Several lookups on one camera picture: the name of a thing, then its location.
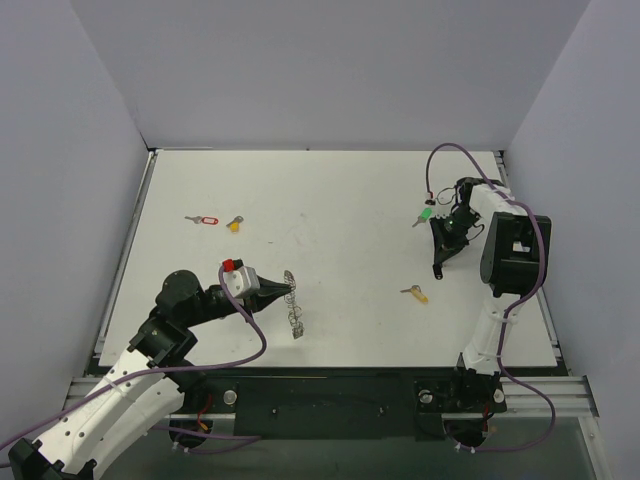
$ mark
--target white wall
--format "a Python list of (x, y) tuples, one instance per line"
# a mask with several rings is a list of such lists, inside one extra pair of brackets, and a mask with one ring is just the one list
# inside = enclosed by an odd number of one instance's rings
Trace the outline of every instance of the white wall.
[(0, 2), (2, 440), (82, 372), (146, 157), (68, 0)]
[(593, 0), (507, 150), (519, 197), (553, 219), (546, 291), (588, 374), (617, 478), (638, 478), (640, 2)]
[(588, 0), (73, 0), (152, 147), (505, 148)]

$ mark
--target screw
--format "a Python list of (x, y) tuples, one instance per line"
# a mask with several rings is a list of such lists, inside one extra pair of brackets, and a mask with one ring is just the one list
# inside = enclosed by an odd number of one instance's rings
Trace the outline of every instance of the screw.
[(504, 402), (504, 392), (502, 390), (500, 390), (499, 388), (496, 389), (495, 392), (493, 392), (493, 401), (496, 402), (496, 403)]
[(433, 395), (431, 395), (429, 390), (420, 390), (420, 392), (418, 392), (418, 399), (420, 403), (428, 404), (433, 401)]
[(227, 390), (226, 392), (224, 392), (224, 395), (222, 396), (222, 400), (224, 401), (224, 403), (226, 403), (229, 406), (236, 403), (237, 399), (238, 399), (238, 394), (233, 390)]

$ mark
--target glass panel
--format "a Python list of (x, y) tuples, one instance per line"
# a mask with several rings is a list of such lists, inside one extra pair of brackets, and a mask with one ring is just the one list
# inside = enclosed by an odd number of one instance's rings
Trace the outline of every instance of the glass panel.
[[(497, 432), (486, 445), (526, 443), (547, 419), (495, 419)], [(229, 445), (209, 441), (205, 448)], [(243, 450), (213, 456), (171, 451), (166, 432), (150, 432), (124, 452), (105, 480), (310, 480), (310, 479), (595, 479), (580, 425), (559, 419), (555, 433), (520, 453), (456, 453), (453, 442), (388, 440), (262, 441)]]

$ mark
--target white table surface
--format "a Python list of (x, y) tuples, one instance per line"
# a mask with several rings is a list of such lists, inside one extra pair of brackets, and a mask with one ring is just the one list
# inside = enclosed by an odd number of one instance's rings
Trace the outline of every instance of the white table surface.
[[(296, 277), (305, 334), (293, 340), (278, 300), (256, 315), (269, 342), (252, 366), (447, 367), (471, 338), (484, 292), (484, 234), (433, 277), (424, 208), (428, 152), (161, 151), (120, 287), (101, 365), (113, 365), (155, 305), (164, 278), (188, 269), (204, 288), (218, 262), (242, 258), (270, 280)], [(491, 152), (475, 154), (491, 178)], [(439, 152), (434, 190), (477, 176), (460, 153)], [(214, 216), (216, 226), (184, 216)], [(225, 224), (244, 222), (232, 234)], [(427, 305), (399, 291), (419, 284)], [(193, 329), (187, 359), (213, 364), (247, 357), (259, 339), (239, 315)], [(507, 366), (555, 366), (537, 300), (520, 313), (504, 351)]]

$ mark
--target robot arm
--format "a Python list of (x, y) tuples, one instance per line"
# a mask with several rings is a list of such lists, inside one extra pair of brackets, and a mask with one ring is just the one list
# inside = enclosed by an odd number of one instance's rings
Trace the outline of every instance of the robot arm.
[[(464, 368), (481, 375), (500, 372), (496, 353), (505, 321), (503, 314), (509, 305), (531, 291), (540, 265), (540, 248), (527, 213), (507, 201), (513, 199), (508, 188), (498, 181), (493, 183), (495, 190), (481, 179), (460, 179), (455, 187), (457, 202), (450, 215), (430, 220), (437, 279), (442, 278), (443, 262), (469, 244), (469, 228), (481, 219), (490, 222), (480, 261), (480, 278), (488, 288), (475, 333), (462, 354)], [(548, 256), (551, 221), (544, 216), (536, 216), (536, 221)], [(515, 308), (509, 314), (505, 341), (517, 322), (518, 311)]]
[[(240, 260), (224, 262), (225, 283), (244, 308), (258, 312), (290, 292), (285, 284), (259, 277)], [(135, 440), (182, 407), (185, 394), (206, 389), (203, 372), (149, 374), (115, 385), (124, 376), (158, 367), (192, 366), (184, 359), (197, 339), (189, 330), (236, 312), (219, 285), (206, 291), (186, 270), (163, 283), (156, 307), (129, 347), (92, 393), (113, 388), (62, 417), (34, 442), (16, 443), (9, 452), (20, 480), (98, 479)]]

